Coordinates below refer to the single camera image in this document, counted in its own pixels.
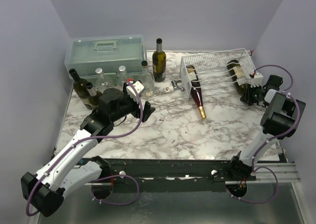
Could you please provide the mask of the white plastic pipe fitting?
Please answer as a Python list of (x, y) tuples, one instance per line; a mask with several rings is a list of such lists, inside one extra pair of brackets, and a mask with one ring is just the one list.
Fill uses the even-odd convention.
[(174, 92), (174, 88), (171, 86), (166, 86), (166, 87), (162, 88), (162, 92), (163, 93), (172, 93), (172, 92)]

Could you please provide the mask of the olive bottle silver cap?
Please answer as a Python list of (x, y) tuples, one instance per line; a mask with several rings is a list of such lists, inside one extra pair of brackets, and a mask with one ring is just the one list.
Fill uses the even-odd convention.
[(91, 105), (92, 109), (98, 107), (99, 98), (102, 96), (102, 93), (97, 91), (91, 82), (86, 83), (86, 89), (89, 92), (88, 102)]

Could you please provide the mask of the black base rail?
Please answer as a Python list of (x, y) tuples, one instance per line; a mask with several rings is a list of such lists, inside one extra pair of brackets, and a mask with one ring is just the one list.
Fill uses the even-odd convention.
[(141, 192), (224, 192), (226, 182), (258, 181), (259, 176), (246, 176), (229, 169), (225, 160), (155, 160), (82, 158), (78, 164), (96, 162), (101, 177), (114, 176), (115, 193)]

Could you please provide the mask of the clear bottle red cap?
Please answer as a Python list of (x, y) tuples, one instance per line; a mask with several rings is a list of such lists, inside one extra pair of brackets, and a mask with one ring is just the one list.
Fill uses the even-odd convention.
[(95, 73), (97, 75), (95, 86), (99, 92), (103, 93), (106, 89), (115, 88), (113, 80), (109, 76), (104, 75), (102, 68), (97, 68)]

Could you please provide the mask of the clear glass wine bottle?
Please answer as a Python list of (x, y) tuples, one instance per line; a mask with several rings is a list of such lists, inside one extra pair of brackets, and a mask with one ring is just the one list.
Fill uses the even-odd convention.
[(142, 71), (139, 75), (143, 86), (145, 87), (145, 92), (142, 94), (144, 98), (151, 98), (155, 94), (155, 80), (153, 75), (150, 73), (148, 68), (148, 63), (146, 60), (141, 62)]

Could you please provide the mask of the red bottle gold foil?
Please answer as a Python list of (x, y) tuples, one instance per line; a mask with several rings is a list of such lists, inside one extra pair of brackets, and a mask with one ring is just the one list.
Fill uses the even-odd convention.
[(202, 91), (201, 91), (201, 85), (198, 78), (198, 74), (196, 72), (196, 69), (193, 65), (186, 66), (188, 76), (191, 83), (191, 90), (190, 95), (192, 99), (194, 100), (197, 108), (199, 109), (199, 113), (201, 115), (202, 119), (206, 119), (206, 113), (203, 106), (203, 99), (202, 99)]

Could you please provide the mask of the green plastic toolbox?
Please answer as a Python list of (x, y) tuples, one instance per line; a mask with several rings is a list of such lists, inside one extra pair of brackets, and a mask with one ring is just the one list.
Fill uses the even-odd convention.
[(88, 81), (95, 80), (95, 70), (102, 68), (114, 80), (122, 65), (130, 75), (140, 74), (143, 60), (147, 52), (142, 35), (76, 38), (67, 49), (65, 67)]

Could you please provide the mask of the green bottle black cap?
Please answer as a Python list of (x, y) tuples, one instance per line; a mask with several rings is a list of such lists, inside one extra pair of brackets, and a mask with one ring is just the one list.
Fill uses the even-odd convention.
[(229, 61), (226, 67), (238, 94), (243, 95), (251, 80), (246, 77), (238, 60)]

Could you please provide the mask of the clear bottle dark label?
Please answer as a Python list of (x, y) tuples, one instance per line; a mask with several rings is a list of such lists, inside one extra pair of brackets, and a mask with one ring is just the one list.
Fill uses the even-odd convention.
[(122, 86), (129, 78), (129, 74), (127, 73), (125, 66), (119, 66), (119, 77), (118, 77), (118, 86)]

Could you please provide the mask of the dark green brown-label wine bottle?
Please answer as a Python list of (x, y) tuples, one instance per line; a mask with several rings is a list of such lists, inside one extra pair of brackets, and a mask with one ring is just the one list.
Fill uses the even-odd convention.
[(153, 75), (156, 82), (163, 82), (166, 71), (166, 54), (162, 50), (162, 39), (156, 39), (156, 51), (153, 53)]

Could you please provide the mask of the dark green bottle black neck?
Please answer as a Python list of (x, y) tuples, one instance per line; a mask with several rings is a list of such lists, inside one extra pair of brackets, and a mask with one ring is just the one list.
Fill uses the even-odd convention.
[(87, 109), (92, 110), (92, 107), (88, 101), (88, 98), (90, 96), (87, 88), (86, 88), (86, 83), (87, 80), (86, 79), (82, 79), (77, 71), (75, 69), (70, 69), (69, 70), (69, 74), (70, 76), (73, 78), (74, 82), (73, 82), (73, 89), (74, 91), (77, 93), (78, 97), (81, 99), (81, 101), (83, 102), (83, 104), (85, 105), (85, 107)]

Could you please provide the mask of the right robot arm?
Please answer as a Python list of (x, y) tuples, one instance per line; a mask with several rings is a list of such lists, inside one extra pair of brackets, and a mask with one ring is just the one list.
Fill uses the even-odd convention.
[(280, 92), (282, 83), (282, 77), (270, 75), (264, 86), (245, 87), (242, 102), (247, 105), (263, 102), (267, 108), (260, 122), (261, 130), (253, 142), (231, 159), (227, 168), (230, 179), (248, 178), (259, 158), (273, 144), (296, 132), (306, 103)]

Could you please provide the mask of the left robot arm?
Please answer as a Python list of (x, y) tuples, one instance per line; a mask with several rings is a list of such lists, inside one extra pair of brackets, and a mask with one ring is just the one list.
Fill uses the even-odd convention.
[(155, 109), (149, 102), (141, 102), (144, 91), (141, 81), (127, 81), (122, 91), (106, 89), (99, 98), (98, 107), (84, 119), (72, 140), (37, 172), (27, 172), (22, 176), (27, 216), (41, 213), (49, 217), (76, 189), (90, 181), (104, 182), (109, 178), (109, 169), (100, 157), (92, 158), (77, 170), (74, 166), (102, 140), (125, 137), (136, 131), (132, 129), (125, 134), (110, 135), (115, 121), (129, 114), (139, 123), (148, 119)]

